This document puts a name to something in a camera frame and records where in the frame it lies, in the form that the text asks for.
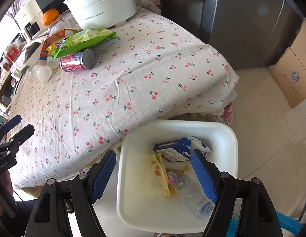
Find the clear plastic bottle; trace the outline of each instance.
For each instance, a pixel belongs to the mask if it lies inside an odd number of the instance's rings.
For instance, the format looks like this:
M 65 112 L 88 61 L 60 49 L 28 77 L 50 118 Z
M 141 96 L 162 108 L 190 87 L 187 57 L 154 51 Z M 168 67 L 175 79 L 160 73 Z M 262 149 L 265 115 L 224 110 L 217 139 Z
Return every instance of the clear plastic bottle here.
M 170 170 L 167 176 L 173 190 L 197 218 L 204 219 L 211 215 L 214 203 L 192 179 L 177 169 Z

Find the blue and white carton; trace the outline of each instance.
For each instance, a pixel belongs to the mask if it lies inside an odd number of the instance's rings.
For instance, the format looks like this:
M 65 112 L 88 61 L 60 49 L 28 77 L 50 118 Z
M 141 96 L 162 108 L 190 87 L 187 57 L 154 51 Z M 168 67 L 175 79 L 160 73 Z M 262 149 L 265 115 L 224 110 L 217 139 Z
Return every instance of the blue and white carton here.
M 153 148 L 169 162 L 190 161 L 191 151 L 194 149 L 199 149 L 205 157 L 208 152 L 211 152 L 206 145 L 192 136 L 159 143 Z

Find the human hand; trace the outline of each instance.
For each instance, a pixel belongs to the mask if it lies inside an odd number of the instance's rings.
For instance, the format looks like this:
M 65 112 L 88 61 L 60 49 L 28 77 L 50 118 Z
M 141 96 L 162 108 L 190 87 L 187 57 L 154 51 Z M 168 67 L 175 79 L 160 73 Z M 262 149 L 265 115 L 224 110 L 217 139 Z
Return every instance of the human hand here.
M 8 191 L 8 193 L 10 195 L 12 195 L 13 194 L 13 186 L 12 186 L 11 179 L 10 179 L 10 173 L 9 173 L 8 170 L 6 170 L 3 174 L 4 174 L 3 187 Z M 4 212 L 4 209 L 0 205 L 0 216 L 2 215 L 3 212 Z

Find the green snack bag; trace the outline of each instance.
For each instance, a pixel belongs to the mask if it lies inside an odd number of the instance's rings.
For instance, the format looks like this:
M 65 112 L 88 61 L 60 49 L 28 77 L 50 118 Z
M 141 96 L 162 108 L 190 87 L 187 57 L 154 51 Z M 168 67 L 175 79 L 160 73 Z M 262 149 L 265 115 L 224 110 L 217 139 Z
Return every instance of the green snack bag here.
M 52 59 L 56 59 L 95 46 L 104 39 L 116 38 L 116 33 L 109 29 L 91 28 L 73 34 L 68 38 L 62 38 L 46 50 Z

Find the white plastic bin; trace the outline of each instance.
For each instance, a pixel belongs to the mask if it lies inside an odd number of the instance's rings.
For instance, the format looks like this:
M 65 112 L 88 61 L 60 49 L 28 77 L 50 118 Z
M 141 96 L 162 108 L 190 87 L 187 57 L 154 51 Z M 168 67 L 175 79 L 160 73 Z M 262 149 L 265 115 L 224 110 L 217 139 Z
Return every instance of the white plastic bin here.
M 154 144 L 194 136 L 212 152 L 206 158 L 220 171 L 237 177 L 237 140 L 233 131 L 222 123 L 179 120 L 155 120 L 127 135 L 122 141 L 118 175 L 117 212 L 127 225 L 159 233 L 200 233 L 209 218 L 198 219 L 179 198 L 164 197 L 152 187 L 153 172 L 149 156 Z M 166 168 L 189 166 L 189 176 L 197 179 L 191 163 L 166 160 Z

